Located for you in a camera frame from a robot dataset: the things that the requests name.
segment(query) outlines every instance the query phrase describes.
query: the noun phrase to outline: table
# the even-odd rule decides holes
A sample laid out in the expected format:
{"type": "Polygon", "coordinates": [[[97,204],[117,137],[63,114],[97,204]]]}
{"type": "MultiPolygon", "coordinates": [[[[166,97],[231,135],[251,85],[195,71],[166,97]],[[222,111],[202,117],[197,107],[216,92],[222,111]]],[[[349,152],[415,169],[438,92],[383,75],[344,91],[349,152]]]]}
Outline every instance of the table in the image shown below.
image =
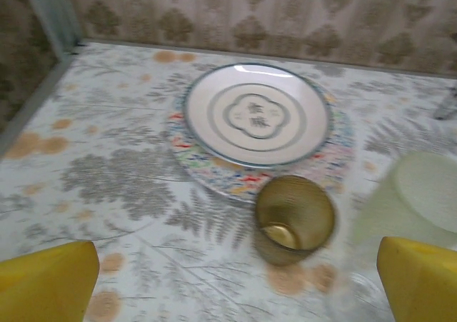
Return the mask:
{"type": "Polygon", "coordinates": [[[414,149],[457,156],[457,120],[430,117],[452,84],[90,43],[1,162],[0,260],[94,241],[101,272],[91,322],[327,321],[325,295],[351,219],[391,162],[414,149]],[[326,86],[356,129],[356,160],[331,194],[336,237],[288,268],[265,264],[252,249],[251,207],[193,182],[164,141],[174,95],[238,61],[281,66],[326,86]]]}

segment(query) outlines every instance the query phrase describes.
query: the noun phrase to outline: plate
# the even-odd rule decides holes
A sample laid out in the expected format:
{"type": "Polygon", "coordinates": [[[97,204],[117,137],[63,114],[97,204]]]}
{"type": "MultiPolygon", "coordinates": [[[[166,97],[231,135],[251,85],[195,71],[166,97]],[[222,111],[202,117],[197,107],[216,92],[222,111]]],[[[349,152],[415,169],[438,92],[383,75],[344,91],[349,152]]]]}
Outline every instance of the plate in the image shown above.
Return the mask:
{"type": "Polygon", "coordinates": [[[184,118],[208,152],[232,163],[272,168],[314,153],[331,119],[323,96],[279,67],[232,64],[204,74],[184,99],[184,118]]]}
{"type": "Polygon", "coordinates": [[[307,159],[290,166],[262,169],[240,166],[210,154],[197,143],[186,125],[183,114],[184,94],[175,98],[166,121],[173,155],[195,181],[238,201],[254,202],[262,186],[270,178],[281,174],[303,176],[328,191],[340,192],[354,158],[355,142],[351,121],[325,88],[305,80],[324,95],[333,120],[333,128],[327,141],[307,159]]]}

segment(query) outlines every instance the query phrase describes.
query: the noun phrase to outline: damask wallpaper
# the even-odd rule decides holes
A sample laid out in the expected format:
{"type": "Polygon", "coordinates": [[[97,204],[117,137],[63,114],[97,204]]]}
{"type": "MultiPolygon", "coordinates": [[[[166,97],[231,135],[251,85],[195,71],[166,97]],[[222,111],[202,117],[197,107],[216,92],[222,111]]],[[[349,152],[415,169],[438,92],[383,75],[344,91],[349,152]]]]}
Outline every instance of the damask wallpaper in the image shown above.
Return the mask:
{"type": "Polygon", "coordinates": [[[0,133],[56,63],[29,0],[0,0],[0,133]]]}
{"type": "Polygon", "coordinates": [[[457,0],[74,0],[86,35],[457,74],[457,0]]]}

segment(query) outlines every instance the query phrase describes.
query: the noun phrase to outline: colorful floral plate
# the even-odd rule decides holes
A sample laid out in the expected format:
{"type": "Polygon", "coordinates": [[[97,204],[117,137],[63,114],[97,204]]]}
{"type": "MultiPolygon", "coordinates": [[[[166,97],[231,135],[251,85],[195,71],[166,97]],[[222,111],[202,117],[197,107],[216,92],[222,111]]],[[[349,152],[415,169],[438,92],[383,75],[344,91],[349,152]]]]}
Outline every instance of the colorful floral plate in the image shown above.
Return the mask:
{"type": "Polygon", "coordinates": [[[263,64],[232,64],[204,74],[188,89],[183,110],[209,153],[256,168],[310,156],[331,126],[319,91],[290,71],[263,64]]]}
{"type": "Polygon", "coordinates": [[[252,202],[258,190],[272,177],[296,174],[315,181],[327,190],[339,191],[354,156],[353,129],[349,117],[322,86],[305,79],[328,102],[333,128],[325,144],[309,158],[292,166],[275,169],[243,167],[224,161],[204,150],[184,120],[185,94],[178,96],[167,119],[169,141],[174,156],[200,184],[232,199],[252,202]]]}

